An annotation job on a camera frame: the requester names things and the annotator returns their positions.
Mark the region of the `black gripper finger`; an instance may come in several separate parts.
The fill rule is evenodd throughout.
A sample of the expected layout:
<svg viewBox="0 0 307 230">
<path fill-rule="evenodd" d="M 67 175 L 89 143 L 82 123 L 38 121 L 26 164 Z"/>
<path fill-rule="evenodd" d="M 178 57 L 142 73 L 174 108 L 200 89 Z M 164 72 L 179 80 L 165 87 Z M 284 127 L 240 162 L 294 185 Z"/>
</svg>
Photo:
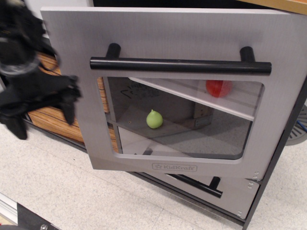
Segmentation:
<svg viewBox="0 0 307 230">
<path fill-rule="evenodd" d="M 27 139 L 27 128 L 22 117 L 7 117 L 1 115 L 0 122 L 4 124 L 18 139 Z"/>
<path fill-rule="evenodd" d="M 64 118 L 69 125 L 75 120 L 75 103 L 81 98 L 81 95 L 64 95 L 61 96 L 59 108 L 62 110 Z"/>
</svg>

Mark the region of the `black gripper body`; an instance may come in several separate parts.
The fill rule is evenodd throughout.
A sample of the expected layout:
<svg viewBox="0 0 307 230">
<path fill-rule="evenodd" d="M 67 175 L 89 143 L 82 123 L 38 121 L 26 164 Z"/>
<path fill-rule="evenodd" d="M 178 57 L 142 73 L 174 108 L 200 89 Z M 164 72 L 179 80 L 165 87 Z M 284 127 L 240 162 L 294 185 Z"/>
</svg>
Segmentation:
<svg viewBox="0 0 307 230">
<path fill-rule="evenodd" d="M 58 105 L 61 96 L 81 95 L 76 76 L 54 76 L 39 69 L 7 77 L 9 85 L 0 93 L 0 114 L 22 115 L 39 108 Z"/>
</svg>

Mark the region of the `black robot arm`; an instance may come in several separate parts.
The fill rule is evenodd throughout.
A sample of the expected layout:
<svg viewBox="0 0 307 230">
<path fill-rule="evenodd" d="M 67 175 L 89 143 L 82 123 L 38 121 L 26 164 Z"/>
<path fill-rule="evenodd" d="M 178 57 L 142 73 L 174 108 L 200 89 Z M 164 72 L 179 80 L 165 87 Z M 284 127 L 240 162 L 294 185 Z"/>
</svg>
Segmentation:
<svg viewBox="0 0 307 230">
<path fill-rule="evenodd" d="M 46 44 L 43 21 L 23 0 L 0 2 L 0 122 L 18 139 L 27 139 L 23 116 L 33 110 L 59 106 L 66 122 L 74 123 L 74 103 L 81 96 L 76 76 L 49 75 L 38 52 L 56 52 Z"/>
</svg>

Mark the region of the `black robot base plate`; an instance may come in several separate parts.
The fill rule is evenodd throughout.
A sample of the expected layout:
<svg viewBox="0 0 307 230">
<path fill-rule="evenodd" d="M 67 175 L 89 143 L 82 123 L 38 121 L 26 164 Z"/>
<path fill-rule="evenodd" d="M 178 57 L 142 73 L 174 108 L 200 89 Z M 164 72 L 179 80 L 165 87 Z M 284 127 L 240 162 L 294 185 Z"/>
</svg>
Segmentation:
<svg viewBox="0 0 307 230">
<path fill-rule="evenodd" d="M 18 227 L 26 230 L 59 230 L 54 224 L 19 203 L 17 203 L 17 223 Z"/>
</svg>

